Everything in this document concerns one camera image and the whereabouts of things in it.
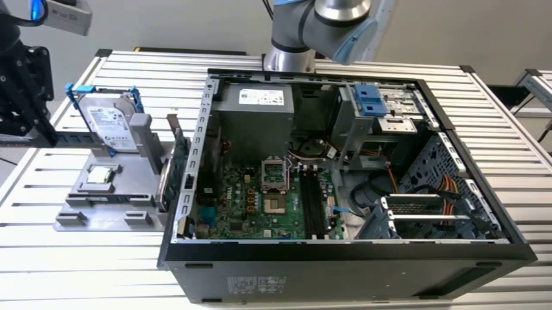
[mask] cable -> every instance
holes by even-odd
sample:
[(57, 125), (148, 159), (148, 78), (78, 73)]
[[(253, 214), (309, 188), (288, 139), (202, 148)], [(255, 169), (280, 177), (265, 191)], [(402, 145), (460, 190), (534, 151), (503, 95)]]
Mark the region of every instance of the cable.
[(415, 193), (420, 192), (423, 189), (427, 189), (430, 194), (438, 192), (438, 189), (436, 189), (434, 186), (431, 186), (430, 184), (424, 184), (424, 185), (422, 185), (422, 186), (415, 187), (414, 189), (411, 189), (411, 190), (407, 192), (407, 194), (415, 194)]
[(549, 129), (543, 132), (542, 137), (539, 138), (539, 140), (537, 140), (539, 143), (543, 142), (546, 135), (549, 134)]
[(526, 101), (526, 103), (519, 107), (519, 109), (517, 110), (517, 112), (513, 113), (513, 115), (517, 115), (518, 112), (527, 106), (527, 104), (529, 104), (534, 99), (535, 99), (535, 96), (533, 96), (533, 98)]
[(7, 159), (5, 159), (5, 158), (2, 158), (2, 157), (0, 157), (0, 160), (5, 161), (5, 162), (7, 162), (7, 163), (10, 163), (10, 164), (13, 164), (14, 166), (18, 165), (18, 163), (14, 163), (11, 160), (7, 160)]
[(390, 195), (391, 191), (387, 191), (382, 187), (376, 186), (376, 184), (374, 184), (374, 181), (378, 177), (386, 176), (387, 174), (388, 174), (387, 170), (380, 170), (380, 171), (376, 171), (376, 172), (371, 173), (371, 175), (370, 175), (368, 186), (371, 187), (371, 190), (380, 196)]
[(352, 189), (352, 192), (349, 193), (349, 199), (352, 200), (352, 203), (354, 203), (354, 204), (351, 204), (351, 206), (349, 206), (349, 207), (352, 208), (351, 213), (355, 214), (355, 215), (358, 215), (358, 216), (360, 216), (362, 218), (364, 217), (363, 209), (366, 209), (367, 207), (371, 207), (371, 205), (364, 205), (363, 203), (360, 203), (360, 202), (358, 201), (358, 197), (355, 197), (355, 194), (358, 193), (358, 191), (359, 191), (363, 187), (367, 186), (367, 182), (368, 182), (368, 181), (364, 181), (364, 182), (362, 182), (360, 184), (358, 184), (358, 186)]
[(269, 13), (271, 19), (275, 19), (275, 12), (273, 12), (273, 9), (271, 8), (269, 1), (268, 1), (268, 0), (263, 0), (263, 4), (265, 5), (267, 13)]
[(390, 173), (390, 179), (391, 179), (391, 190), (394, 192), (394, 194), (398, 194), (398, 183), (396, 183), (396, 178), (394, 177), (394, 172), (391, 171), (391, 160), (390, 160), (390, 156), (388, 156), (388, 163), (386, 164), (386, 167), (388, 169), (388, 173)]
[(19, 18), (14, 15), (10, 15), (6, 12), (0, 12), (0, 18), (6, 19), (10, 23), (22, 26), (22, 27), (38, 27), (42, 24), (45, 24), (46, 19), (49, 18), (49, 3), (46, 2), (46, 0), (41, 0), (41, 3), (43, 5), (43, 16), (41, 16), (39, 19), (23, 19)]
[(316, 155), (315, 157), (311, 157), (309, 155), (305, 155), (304, 153), (297, 154), (296, 150), (288, 150), (288, 153), (291, 153), (291, 155), (293, 157), (296, 157), (299, 160), (304, 160), (304, 161), (313, 161), (313, 160), (324, 160), (325, 157), (317, 157), (320, 155)]
[[(451, 176), (448, 176), (448, 178), (450, 178), (450, 180), (451, 180), (451, 182), (452, 182), (452, 185), (454, 185), (454, 187), (455, 187), (455, 193), (458, 194), (458, 193), (459, 193), (459, 185), (456, 184), (456, 181), (455, 181), (455, 179), (454, 179)], [(451, 205), (451, 211), (450, 211), (451, 214), (450, 214), (450, 215), (454, 215), (455, 204), (451, 203), (450, 205)]]

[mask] aluminum extrusion table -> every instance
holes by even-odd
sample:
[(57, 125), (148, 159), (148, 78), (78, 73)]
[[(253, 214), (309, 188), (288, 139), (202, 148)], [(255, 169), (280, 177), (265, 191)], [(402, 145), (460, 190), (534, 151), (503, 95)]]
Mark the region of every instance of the aluminum extrusion table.
[(527, 69), (517, 80), (517, 86), (525, 86), (552, 111), (552, 71)]
[[(260, 70), (261, 66), (261, 57), (252, 56), (113, 52), (94, 58), (77, 84), (140, 87), (153, 129), (172, 141), (165, 116), (177, 113), (182, 128), (193, 134), (208, 68)], [(478, 75), (458, 66), (356, 63), (344, 67), (327, 60), (317, 61), (317, 71), (426, 79), (539, 261), (455, 301), (231, 307), (552, 309), (552, 159)], [(58, 130), (86, 130), (69, 100), (53, 122)], [(6, 300), (0, 308), (204, 307), (190, 305), (172, 273), (157, 270), (161, 232), (54, 231), (88, 156), (89, 150), (31, 149), (0, 188), (0, 300)]]

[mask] wire bundle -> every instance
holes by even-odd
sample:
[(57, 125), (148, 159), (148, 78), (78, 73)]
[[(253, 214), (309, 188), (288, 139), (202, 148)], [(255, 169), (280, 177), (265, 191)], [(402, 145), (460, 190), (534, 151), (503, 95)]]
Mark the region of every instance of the wire bundle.
[[(443, 180), (442, 180), (442, 185), (439, 186), (439, 190), (446, 191), (446, 192), (454, 192), (456, 194), (459, 193), (459, 185), (456, 184), (454, 178), (447, 174), (443, 175)], [(444, 199), (443, 215), (454, 215), (454, 209), (455, 209), (454, 204), (450, 203), (447, 199)]]
[[(300, 144), (300, 147), (297, 148), (297, 150), (289, 149), (288, 152), (289, 154), (297, 158), (299, 160), (304, 160), (304, 161), (313, 161), (313, 160), (324, 160), (328, 156), (328, 153), (331, 152), (332, 148), (336, 149), (337, 152), (343, 152), (343, 148), (341, 147), (336, 147), (331, 142), (331, 137), (328, 137), (327, 139), (323, 139), (323, 144), (324, 144), (324, 149), (320, 153), (317, 154), (312, 154), (312, 155), (307, 155), (305, 153), (303, 153), (303, 149), (305, 146), (305, 143), (315, 138), (315, 135), (309, 136), (307, 139), (304, 139), (304, 141)], [(383, 152), (382, 149), (380, 150), (362, 150), (360, 152), (363, 155), (370, 155), (370, 156), (383, 156)]]

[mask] sticker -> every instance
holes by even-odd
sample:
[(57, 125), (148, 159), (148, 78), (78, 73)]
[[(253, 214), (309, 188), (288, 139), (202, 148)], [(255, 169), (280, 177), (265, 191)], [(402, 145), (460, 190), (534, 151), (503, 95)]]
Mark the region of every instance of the sticker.
[(118, 108), (89, 107), (89, 113), (106, 145), (114, 150), (137, 150), (124, 112)]
[(243, 89), (240, 91), (241, 105), (284, 105), (284, 90)]
[(285, 276), (228, 276), (231, 294), (281, 294), (287, 286)]
[(108, 202), (109, 201), (108, 197), (89, 197), (88, 200), (92, 202), (102, 202), (102, 201)]
[(328, 157), (335, 159), (337, 153), (337, 149), (335, 147), (331, 147), (331, 150), (328, 151)]

